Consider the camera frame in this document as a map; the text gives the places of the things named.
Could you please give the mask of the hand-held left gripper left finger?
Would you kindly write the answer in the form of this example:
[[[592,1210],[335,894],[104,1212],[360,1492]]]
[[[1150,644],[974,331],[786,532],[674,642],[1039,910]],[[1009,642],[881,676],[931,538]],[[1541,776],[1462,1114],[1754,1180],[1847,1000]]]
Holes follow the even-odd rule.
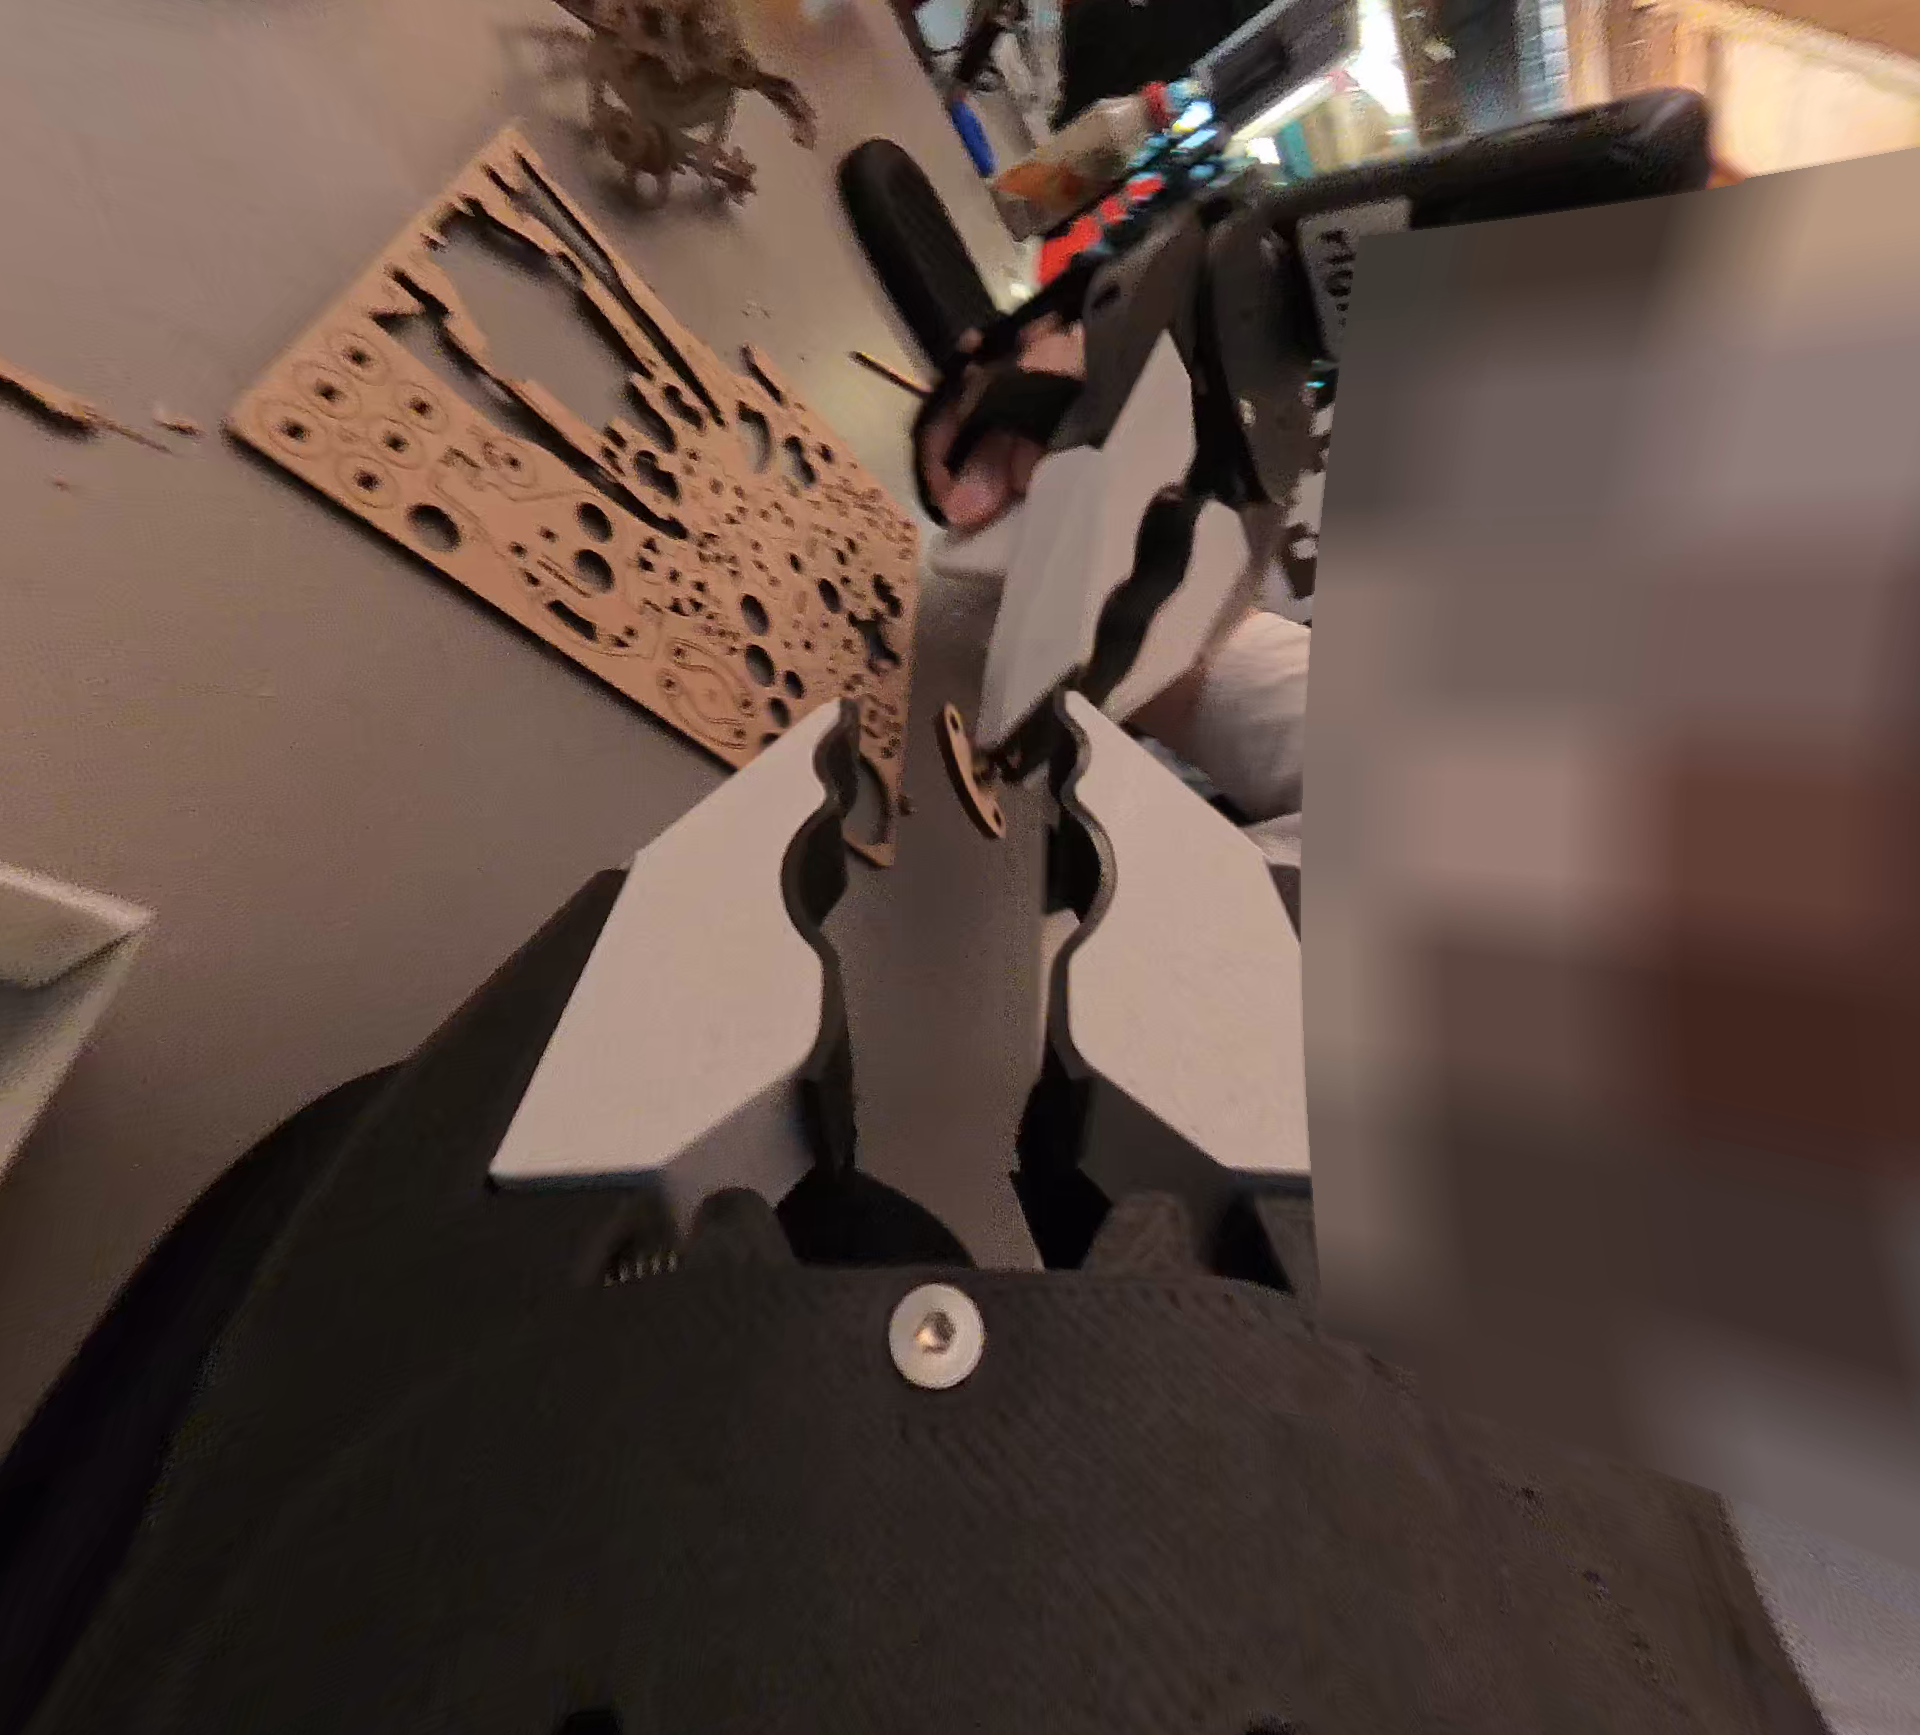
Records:
[[[491,1152],[503,1190],[789,1192],[856,1152],[828,920],[857,708],[807,712],[635,854]]]

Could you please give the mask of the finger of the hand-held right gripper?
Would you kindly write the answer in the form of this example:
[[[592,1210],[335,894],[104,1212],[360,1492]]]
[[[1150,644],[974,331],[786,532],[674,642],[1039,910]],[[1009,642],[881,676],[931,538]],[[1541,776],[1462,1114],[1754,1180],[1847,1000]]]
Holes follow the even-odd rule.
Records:
[[[1169,692],[1257,600],[1287,518],[1189,492],[1099,500],[1076,556],[1071,704],[1122,722]]]
[[[1164,333],[1105,441],[1046,457],[1030,481],[979,684],[979,748],[1005,748],[1092,666],[1099,614],[1138,570],[1142,520],[1182,490],[1194,455],[1187,365]]]

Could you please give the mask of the small oval wooden part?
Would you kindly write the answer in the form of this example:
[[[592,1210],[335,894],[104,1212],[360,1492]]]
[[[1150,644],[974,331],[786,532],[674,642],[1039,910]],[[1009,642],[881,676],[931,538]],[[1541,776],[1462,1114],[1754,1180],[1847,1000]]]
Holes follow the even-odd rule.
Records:
[[[1005,814],[995,764],[976,748],[958,704],[945,702],[940,708],[933,738],[947,784],[972,830],[986,840],[1004,840]]]

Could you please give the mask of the assembled wooden model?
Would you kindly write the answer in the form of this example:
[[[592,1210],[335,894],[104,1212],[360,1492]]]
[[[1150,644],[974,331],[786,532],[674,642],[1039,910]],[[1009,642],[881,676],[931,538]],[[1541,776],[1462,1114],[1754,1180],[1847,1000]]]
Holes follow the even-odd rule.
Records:
[[[632,205],[659,207],[677,179],[723,207],[752,197],[755,165],[731,141],[743,99],[767,105],[797,147],[815,147],[811,105],[762,69],[727,0],[548,3],[584,31],[587,137]]]

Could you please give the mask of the white box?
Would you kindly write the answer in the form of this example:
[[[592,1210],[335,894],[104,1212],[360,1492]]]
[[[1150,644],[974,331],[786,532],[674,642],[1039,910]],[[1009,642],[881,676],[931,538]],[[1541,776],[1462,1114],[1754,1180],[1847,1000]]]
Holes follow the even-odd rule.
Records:
[[[117,998],[147,908],[2,868],[2,1172],[8,1174]]]

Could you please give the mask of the person's right hand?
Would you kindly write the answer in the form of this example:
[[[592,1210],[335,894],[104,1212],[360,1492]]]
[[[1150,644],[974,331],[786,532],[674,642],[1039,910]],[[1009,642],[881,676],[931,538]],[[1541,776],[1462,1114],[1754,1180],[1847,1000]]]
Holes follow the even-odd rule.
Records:
[[[968,333],[912,427],[926,516],[978,534],[1017,506],[1088,379],[1086,331],[1047,315],[1017,337]]]

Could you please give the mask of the black oval pad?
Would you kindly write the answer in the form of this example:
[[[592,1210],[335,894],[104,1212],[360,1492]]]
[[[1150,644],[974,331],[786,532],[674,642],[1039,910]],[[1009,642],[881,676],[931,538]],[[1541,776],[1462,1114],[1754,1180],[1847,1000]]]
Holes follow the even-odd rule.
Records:
[[[916,349],[935,371],[983,337],[1000,309],[924,169],[888,139],[835,167],[853,241]]]

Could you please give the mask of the wooden scrap strip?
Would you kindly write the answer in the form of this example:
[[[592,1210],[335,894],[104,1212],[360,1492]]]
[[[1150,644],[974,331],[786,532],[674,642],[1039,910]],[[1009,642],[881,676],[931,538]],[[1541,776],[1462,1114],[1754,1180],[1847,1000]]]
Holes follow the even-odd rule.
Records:
[[[172,453],[169,445],[156,437],[123,425],[98,405],[35,379],[15,365],[2,359],[2,397],[8,405],[23,409],[41,423],[53,425],[80,437],[113,437],[151,453]]]

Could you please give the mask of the laser-cut wooden parts sheet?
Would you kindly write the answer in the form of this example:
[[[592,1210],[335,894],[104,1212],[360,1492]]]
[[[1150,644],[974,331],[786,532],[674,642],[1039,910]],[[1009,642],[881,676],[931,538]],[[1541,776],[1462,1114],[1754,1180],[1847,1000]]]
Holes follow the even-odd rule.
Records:
[[[502,247],[609,351],[602,423],[495,345],[452,273]],[[502,129],[230,405],[248,453],[739,770],[822,704],[899,850],[922,532],[753,349],[736,371]]]

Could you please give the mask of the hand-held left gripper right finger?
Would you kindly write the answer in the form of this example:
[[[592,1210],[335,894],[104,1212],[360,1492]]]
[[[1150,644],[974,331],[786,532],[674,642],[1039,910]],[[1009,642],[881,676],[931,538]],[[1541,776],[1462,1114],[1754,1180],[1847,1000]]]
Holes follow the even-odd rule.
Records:
[[[1308,1186],[1301,946],[1274,874],[1080,694],[1058,718],[1059,830],[1094,882],[1047,996],[1086,1102],[1076,1166],[1103,1194]]]

